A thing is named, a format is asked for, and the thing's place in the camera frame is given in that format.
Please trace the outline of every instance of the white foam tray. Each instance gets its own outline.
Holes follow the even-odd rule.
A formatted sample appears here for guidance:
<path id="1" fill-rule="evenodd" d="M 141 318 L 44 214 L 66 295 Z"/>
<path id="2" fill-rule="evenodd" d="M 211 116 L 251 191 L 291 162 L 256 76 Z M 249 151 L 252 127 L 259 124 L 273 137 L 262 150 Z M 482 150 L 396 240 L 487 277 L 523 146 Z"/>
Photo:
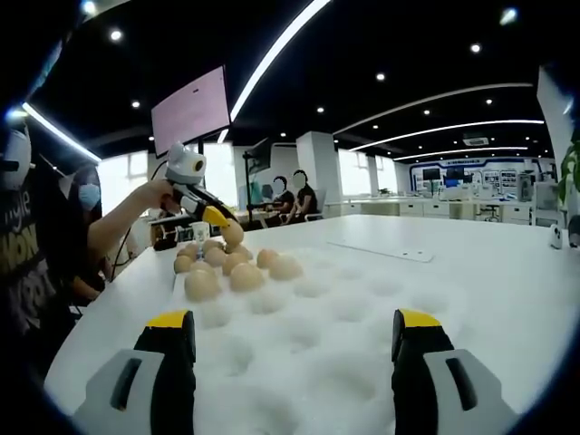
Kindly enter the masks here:
<path id="1" fill-rule="evenodd" d="M 304 276 L 281 283 L 265 272 L 266 285 L 245 295 L 216 269 L 223 293 L 202 304 L 186 298 L 186 274 L 176 276 L 166 311 L 194 313 L 197 435 L 393 430 L 394 310 L 434 314 L 453 340 L 465 294 L 427 277 L 353 268 L 348 251 L 288 251 Z"/>

